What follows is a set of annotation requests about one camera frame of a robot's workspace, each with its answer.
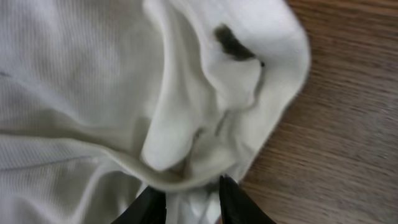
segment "wooden surface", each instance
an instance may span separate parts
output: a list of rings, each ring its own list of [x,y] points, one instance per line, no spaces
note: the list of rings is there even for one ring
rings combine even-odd
[[[242,186],[278,224],[398,223],[398,0],[289,0],[308,83]]]

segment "white fabric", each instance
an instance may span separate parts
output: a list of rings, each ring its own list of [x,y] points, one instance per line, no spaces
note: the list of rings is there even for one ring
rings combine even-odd
[[[214,223],[203,186],[244,177],[309,61],[282,0],[1,0],[1,223],[111,223],[148,184]]]

